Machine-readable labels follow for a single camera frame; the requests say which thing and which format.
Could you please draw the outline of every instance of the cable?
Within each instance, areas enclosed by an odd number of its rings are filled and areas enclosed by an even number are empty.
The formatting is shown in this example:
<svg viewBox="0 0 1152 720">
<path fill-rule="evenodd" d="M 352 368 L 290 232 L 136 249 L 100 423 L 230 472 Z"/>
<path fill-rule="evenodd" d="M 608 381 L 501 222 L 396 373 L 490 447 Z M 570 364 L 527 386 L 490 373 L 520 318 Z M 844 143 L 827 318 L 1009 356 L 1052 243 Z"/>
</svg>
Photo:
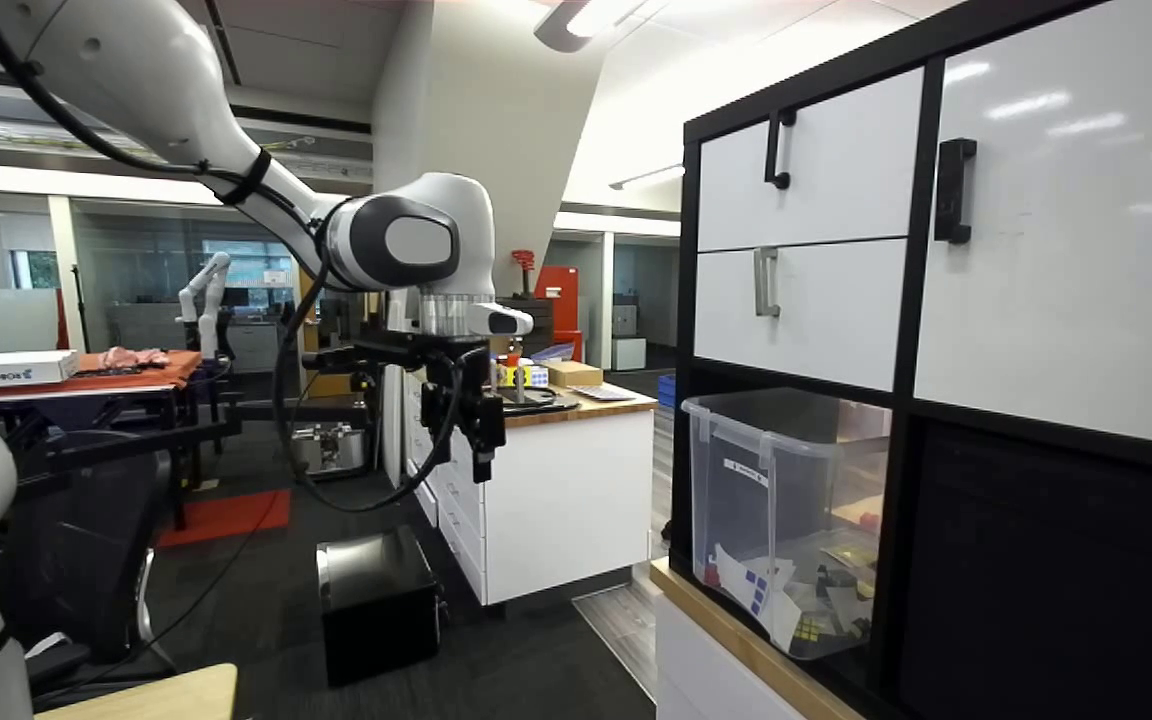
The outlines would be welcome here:
<svg viewBox="0 0 1152 720">
<path fill-rule="evenodd" d="M 312 285 L 307 285 L 307 293 L 303 293 L 294 324 L 284 324 L 284 336 L 282 336 L 282 351 L 277 351 L 277 364 L 271 364 L 271 423 L 277 423 L 277 435 L 282 435 L 282 443 L 284 443 L 284 455 L 294 460 L 294 482 L 296 482 L 312 500 L 321 500 L 321 506 L 328 506 L 328 509 L 335 509 L 335 513 L 379 513 L 379 509 L 412 496 L 412 492 L 427 482 L 427 472 L 441 463 L 441 447 L 449 447 L 449 441 L 453 441 L 458 405 L 461 405 L 461 392 L 463 392 L 463 368 L 461 368 L 461 364 L 463 364 L 470 356 L 478 356 L 478 351 L 463 351 L 463 356 L 458 356 L 458 359 L 444 356 L 449 378 L 453 378 L 453 405 L 449 405 L 444 423 L 437 427 L 437 443 L 427 447 L 427 455 L 424 455 L 424 463 L 418 468 L 418 476 L 408 476 L 408 472 L 399 468 L 399 489 L 396 489 L 396 492 L 388 492 L 388 496 L 379 496 L 379 500 L 372 500 L 372 506 L 339 506 L 339 500 L 328 496 L 316 482 L 307 482 L 307 476 L 301 472 L 301 455 L 296 455 L 296 447 L 294 447 L 294 421 L 290 421 L 290 359 L 296 356 L 296 334 L 301 334 L 301 324 L 307 321 L 316 298 L 324 293 L 328 278 L 335 274 L 335 268 L 332 268 L 332 256 L 324 254 L 324 236 L 328 236 L 328 226 L 332 226 L 332 216 L 335 216 L 339 209 L 345 209 L 345 204 L 335 204 L 335 209 L 312 229 L 312 239 L 316 239 L 316 249 L 321 249 L 321 274 L 312 278 Z"/>
<path fill-rule="evenodd" d="M 241 173 L 212 173 L 208 159 L 202 163 L 158 163 L 158 159 L 146 159 L 146 157 L 132 157 L 116 143 L 107 143 L 100 131 L 93 131 L 84 119 L 76 119 L 40 81 L 38 81 L 38 68 L 23 65 L 12 44 L 6 39 L 0 32 L 0 65 L 6 74 L 23 87 L 28 100 L 38 100 L 64 131 L 73 131 L 79 143 L 89 143 L 93 151 L 116 159 L 116 163 L 128 163 L 128 169 L 141 169 L 141 173 L 153 173 L 153 175 L 178 175 L 178 179 L 202 179 L 202 175 L 216 175 L 224 185 L 241 185 L 244 175 Z M 277 187 L 259 185 L 252 187 L 257 198 L 265 198 L 271 209 L 282 209 L 301 232 L 303 222 L 296 211 L 296 204 L 290 198 L 282 198 Z"/>
<path fill-rule="evenodd" d="M 181 175 L 181 179 L 195 179 L 206 175 L 208 169 L 189 169 L 189 163 L 158 163 L 158 159 L 146 159 L 146 157 L 132 157 L 116 143 L 107 143 L 104 138 L 98 138 L 84 119 L 76 119 L 33 74 L 33 65 L 23 65 L 12 44 L 6 39 L 0 32 L 0 65 L 6 74 L 23 87 L 28 100 L 38 100 L 60 129 L 68 129 L 76 142 L 84 142 L 93 151 L 116 159 L 116 163 L 128 163 L 128 169 L 141 169 L 141 173 L 158 173 L 158 175 Z"/>
<path fill-rule="evenodd" d="M 268 521 L 277 496 L 265 500 L 259 518 L 252 521 L 252 529 L 241 538 L 241 549 L 233 549 L 219 566 L 219 574 L 185 605 L 185 612 L 178 612 L 150 645 L 170 640 L 216 590 L 219 579 L 241 566 L 241 555 L 252 549 L 252 538 L 259 538 L 259 525 Z"/>
</svg>

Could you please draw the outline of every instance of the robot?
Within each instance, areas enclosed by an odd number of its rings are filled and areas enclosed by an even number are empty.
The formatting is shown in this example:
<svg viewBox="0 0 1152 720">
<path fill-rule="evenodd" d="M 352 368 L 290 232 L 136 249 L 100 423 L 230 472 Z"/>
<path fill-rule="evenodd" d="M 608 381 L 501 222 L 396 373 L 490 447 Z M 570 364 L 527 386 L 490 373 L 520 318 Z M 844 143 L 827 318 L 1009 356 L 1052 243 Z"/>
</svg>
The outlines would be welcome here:
<svg viewBox="0 0 1152 720">
<path fill-rule="evenodd" d="M 363 351 L 431 373 L 427 418 L 444 418 L 441 435 L 458 421 L 480 455 L 505 443 L 501 401 L 480 392 L 490 364 L 478 347 L 483 336 L 520 341 L 534 318 L 495 305 L 483 185 L 427 173 L 378 198 L 312 194 L 238 123 L 219 62 L 178 0 L 0 0 L 0 65 L 98 151 L 141 173 L 202 179 L 277 232 L 316 288 L 421 293 L 418 334 L 388 334 Z M 68 109 L 136 138 L 162 159 L 104 143 Z M 12 485 L 0 443 L 0 513 Z M 0 720 L 12 717 L 28 717 L 28 688 L 21 647 L 0 619 Z"/>
<path fill-rule="evenodd" d="M 219 364 L 224 336 L 219 336 L 219 302 L 224 302 L 224 274 L 230 274 L 230 256 L 216 254 L 208 256 L 208 265 L 178 293 L 181 302 L 181 318 L 178 324 L 193 324 L 202 334 L 202 356 L 208 364 Z"/>
</svg>

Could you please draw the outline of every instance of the drawer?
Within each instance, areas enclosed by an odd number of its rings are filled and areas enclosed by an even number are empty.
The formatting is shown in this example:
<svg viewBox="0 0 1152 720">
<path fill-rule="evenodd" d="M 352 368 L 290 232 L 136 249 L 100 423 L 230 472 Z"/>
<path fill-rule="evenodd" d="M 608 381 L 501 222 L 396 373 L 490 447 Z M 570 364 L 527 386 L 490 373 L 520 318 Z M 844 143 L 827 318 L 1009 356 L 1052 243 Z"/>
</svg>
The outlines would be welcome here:
<svg viewBox="0 0 1152 720">
<path fill-rule="evenodd" d="M 905 74 L 701 143 L 701 254 L 910 236 L 921 93 Z"/>
<path fill-rule="evenodd" d="M 696 259 L 696 356 L 888 392 L 901 285 L 905 239 L 709 254 Z"/>
</svg>

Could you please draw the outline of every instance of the window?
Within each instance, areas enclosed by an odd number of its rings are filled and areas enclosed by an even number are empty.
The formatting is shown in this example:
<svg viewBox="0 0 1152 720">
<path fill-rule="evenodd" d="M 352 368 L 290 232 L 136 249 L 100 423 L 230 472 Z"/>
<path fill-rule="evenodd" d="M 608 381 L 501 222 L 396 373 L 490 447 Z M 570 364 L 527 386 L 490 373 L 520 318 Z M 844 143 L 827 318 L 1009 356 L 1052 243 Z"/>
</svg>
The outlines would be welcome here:
<svg viewBox="0 0 1152 720">
<path fill-rule="evenodd" d="M 284 305 L 294 302 L 296 259 L 284 243 L 271 239 L 206 239 L 206 254 L 230 256 L 230 305 Z"/>
<path fill-rule="evenodd" d="M 58 254 L 12 254 L 17 288 L 60 288 Z"/>
</svg>

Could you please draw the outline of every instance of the clear plastic container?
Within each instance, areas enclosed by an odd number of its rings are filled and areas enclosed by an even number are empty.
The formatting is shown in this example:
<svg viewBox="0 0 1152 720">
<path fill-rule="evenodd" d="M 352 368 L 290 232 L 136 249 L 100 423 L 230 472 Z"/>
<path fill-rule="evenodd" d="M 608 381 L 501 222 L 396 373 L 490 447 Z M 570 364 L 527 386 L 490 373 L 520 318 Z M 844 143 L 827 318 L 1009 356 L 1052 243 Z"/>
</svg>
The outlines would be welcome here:
<svg viewBox="0 0 1152 720">
<path fill-rule="evenodd" d="M 795 387 L 692 397 L 686 412 L 696 579 L 795 660 L 866 645 L 888 412 Z"/>
</svg>

